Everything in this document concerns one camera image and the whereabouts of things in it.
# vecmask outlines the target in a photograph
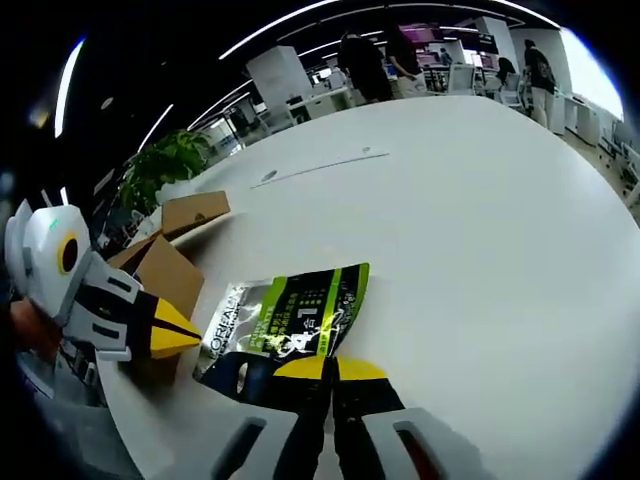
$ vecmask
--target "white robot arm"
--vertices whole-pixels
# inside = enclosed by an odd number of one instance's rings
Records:
[[[24,201],[7,223],[5,261],[17,290],[65,337],[93,345],[101,358],[163,358],[200,342],[200,332],[171,304],[91,249],[77,207],[32,212]]]

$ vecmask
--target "white table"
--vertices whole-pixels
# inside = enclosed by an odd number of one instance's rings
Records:
[[[389,155],[251,188],[363,147]],[[194,182],[222,188],[233,215],[183,239],[206,276],[200,328],[229,282],[369,261],[342,353],[384,368],[407,406],[466,437],[497,478],[577,478],[611,439],[640,373],[640,231],[546,129],[478,97],[370,105],[267,138]],[[229,404],[192,380],[196,355],[163,392],[99,365],[147,478]]]
[[[337,111],[335,105],[335,97],[337,96],[344,97],[347,108],[352,108],[354,106],[349,87],[344,86],[336,88],[334,90],[329,90],[328,92],[314,95],[309,98],[305,98],[298,103],[289,105],[288,108],[290,112],[293,112],[298,108],[306,107],[307,111],[309,112],[309,117],[311,118],[311,120],[314,120],[316,118],[320,118],[321,116],[329,115]]]
[[[564,100],[566,126],[589,145],[598,145],[600,119],[596,111],[585,102],[576,100],[573,95],[564,95]]]

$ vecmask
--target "cardboard box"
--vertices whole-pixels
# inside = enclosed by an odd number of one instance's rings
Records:
[[[145,291],[167,300],[185,318],[191,319],[204,277],[169,242],[229,211],[224,192],[170,200],[162,206],[161,229],[115,255],[108,263],[131,275],[137,274]],[[178,359],[179,355],[163,360],[132,362],[137,364],[132,373],[146,380],[172,382]]]

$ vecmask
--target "green leaves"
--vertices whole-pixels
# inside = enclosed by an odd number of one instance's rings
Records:
[[[125,208],[148,215],[157,206],[155,193],[165,183],[189,180],[204,171],[209,144],[201,133],[175,131],[147,145],[131,159],[120,190]]]

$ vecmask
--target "black shirt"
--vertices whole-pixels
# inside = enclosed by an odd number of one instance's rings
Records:
[[[387,43],[387,57],[396,57],[396,62],[412,75],[418,75],[420,73],[418,59],[416,58],[416,49],[413,48],[411,41],[404,35],[389,38],[389,43]],[[404,74],[398,72],[398,76],[403,77]]]
[[[440,61],[445,67],[448,67],[453,63],[453,58],[451,58],[448,52],[440,52]]]
[[[535,47],[528,48],[524,52],[524,63],[527,67],[531,67],[531,86],[544,88],[549,93],[553,93],[556,80],[547,57]]]
[[[338,54],[338,67],[349,72],[354,86],[358,88],[355,84],[367,77],[384,74],[381,60],[380,50],[371,41],[360,37],[345,38]]]
[[[507,75],[510,73],[516,73],[516,69],[513,68],[513,63],[511,63],[508,59],[502,57],[498,60],[498,65],[500,66],[500,70],[496,77],[500,80],[503,85],[507,83]]]

